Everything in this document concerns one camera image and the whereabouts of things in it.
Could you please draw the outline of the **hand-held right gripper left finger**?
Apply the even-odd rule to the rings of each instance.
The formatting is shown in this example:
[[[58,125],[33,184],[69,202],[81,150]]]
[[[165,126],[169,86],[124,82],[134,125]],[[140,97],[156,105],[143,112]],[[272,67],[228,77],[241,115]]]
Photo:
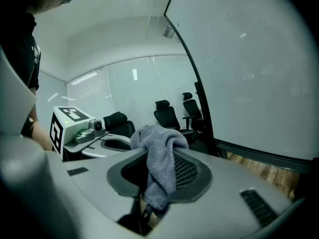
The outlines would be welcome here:
[[[116,223],[130,212],[131,197],[120,196],[107,181],[113,165],[132,156],[139,148],[105,158],[62,162],[56,152],[46,152],[57,194],[66,208],[77,239],[139,239],[141,236]]]

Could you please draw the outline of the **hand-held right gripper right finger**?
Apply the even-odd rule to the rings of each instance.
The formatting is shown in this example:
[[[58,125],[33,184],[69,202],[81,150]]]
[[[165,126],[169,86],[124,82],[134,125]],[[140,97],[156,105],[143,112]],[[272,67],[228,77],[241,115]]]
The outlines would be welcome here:
[[[195,202],[171,204],[152,231],[154,239],[279,239],[294,231],[293,219],[304,199],[292,203],[274,186],[227,159],[181,148],[176,152],[207,165],[212,183]],[[248,189],[254,189],[278,215],[264,228],[240,195]]]

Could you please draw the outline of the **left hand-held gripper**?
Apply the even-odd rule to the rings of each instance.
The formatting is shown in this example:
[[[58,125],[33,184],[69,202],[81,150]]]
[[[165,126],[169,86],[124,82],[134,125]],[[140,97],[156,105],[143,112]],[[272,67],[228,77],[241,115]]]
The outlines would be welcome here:
[[[117,134],[107,134],[101,120],[85,113],[77,107],[53,108],[50,123],[50,140],[54,150],[60,155],[62,161],[67,160],[67,154],[78,153],[90,158],[108,157],[131,150],[106,147],[95,141],[119,140],[130,144],[130,138]]]

